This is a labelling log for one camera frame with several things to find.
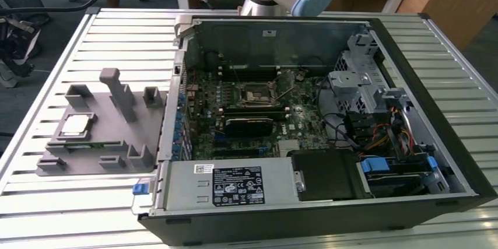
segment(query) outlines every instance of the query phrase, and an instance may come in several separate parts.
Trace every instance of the metal workbench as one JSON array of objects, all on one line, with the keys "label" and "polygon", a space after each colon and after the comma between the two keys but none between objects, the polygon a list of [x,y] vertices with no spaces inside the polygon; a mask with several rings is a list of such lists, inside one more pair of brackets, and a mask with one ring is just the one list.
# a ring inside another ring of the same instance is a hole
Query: metal workbench
[{"label": "metal workbench", "polygon": [[[64,113],[63,94],[72,83],[85,83],[92,92],[107,91],[97,80],[100,69],[117,67],[132,90],[144,86],[168,89],[175,57],[172,25],[180,13],[233,12],[103,9],[84,16],[0,160],[0,248],[167,248],[133,215],[147,211],[149,197],[136,199],[133,212],[129,209],[132,185],[153,174],[39,177],[35,169]],[[487,179],[498,187],[498,96],[432,22],[418,15],[330,15],[380,18]],[[197,248],[498,248],[497,230],[498,201],[492,201],[407,230]]]}]

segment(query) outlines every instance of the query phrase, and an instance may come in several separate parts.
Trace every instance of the power supply label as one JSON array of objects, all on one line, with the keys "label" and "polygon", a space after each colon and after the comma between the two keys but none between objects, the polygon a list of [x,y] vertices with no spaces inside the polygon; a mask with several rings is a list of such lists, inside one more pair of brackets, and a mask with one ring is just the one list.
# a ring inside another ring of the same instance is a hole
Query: power supply label
[{"label": "power supply label", "polygon": [[212,204],[216,207],[264,204],[260,166],[212,170]]}]

